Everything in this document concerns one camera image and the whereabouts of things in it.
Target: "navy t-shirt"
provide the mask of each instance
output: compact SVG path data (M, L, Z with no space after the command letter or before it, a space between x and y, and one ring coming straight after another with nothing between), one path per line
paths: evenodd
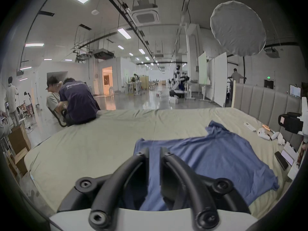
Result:
M96 117L95 100L87 84L82 81L65 83L60 91L60 101L68 101L67 111L75 122Z

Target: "white controller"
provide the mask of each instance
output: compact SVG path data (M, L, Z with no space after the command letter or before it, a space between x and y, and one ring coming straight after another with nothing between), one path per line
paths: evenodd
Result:
M265 133L265 130L264 128L260 128L258 129L258 132L257 132L258 136L265 139L265 140L270 140L270 136L268 134Z
M275 132L270 138L274 140L278 137L279 134L280 134L279 132Z
M252 132L256 132L256 129L252 125L250 125L248 122L244 122L244 125L248 127Z

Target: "upholstered headboard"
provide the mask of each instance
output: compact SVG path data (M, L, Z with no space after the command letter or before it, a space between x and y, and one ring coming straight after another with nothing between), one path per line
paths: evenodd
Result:
M276 92L272 89L235 83L232 107L256 118L272 130L280 132L286 141L297 150L303 140L301 135L286 131L278 124L280 114L302 113L300 98Z

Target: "beige bed sheet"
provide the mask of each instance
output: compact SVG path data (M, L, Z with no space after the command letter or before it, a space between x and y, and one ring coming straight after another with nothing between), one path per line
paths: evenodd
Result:
M211 120L248 140L260 160L278 177L279 190L268 191L249 206L254 217L262 217L279 199L287 179L287 171L282 171L274 156L283 147L247 129L244 122L256 129L261 122L233 108L99 111L96 120L68 127L30 150L25 164L38 191L56 211L77 179L113 173L133 154L138 139L205 136Z

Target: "smartphone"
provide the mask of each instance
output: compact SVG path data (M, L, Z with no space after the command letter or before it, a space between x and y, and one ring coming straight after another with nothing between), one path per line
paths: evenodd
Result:
M287 161L284 159L284 157L281 155L280 152L275 152L275 156L276 156L280 166L282 167L283 171L285 171L287 169L287 167L289 166Z

